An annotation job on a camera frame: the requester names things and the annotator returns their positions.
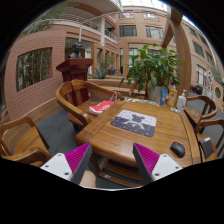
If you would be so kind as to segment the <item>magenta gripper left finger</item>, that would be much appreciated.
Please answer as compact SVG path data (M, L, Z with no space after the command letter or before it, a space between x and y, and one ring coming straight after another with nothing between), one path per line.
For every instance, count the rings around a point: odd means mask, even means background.
M92 144L86 143L67 154L57 153L41 169L79 185L91 154Z

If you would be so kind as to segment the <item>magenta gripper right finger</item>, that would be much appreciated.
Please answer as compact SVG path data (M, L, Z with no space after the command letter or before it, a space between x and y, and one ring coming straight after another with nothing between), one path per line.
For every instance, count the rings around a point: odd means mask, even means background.
M182 169L168 154L159 155L138 143L133 144L133 154L144 185Z

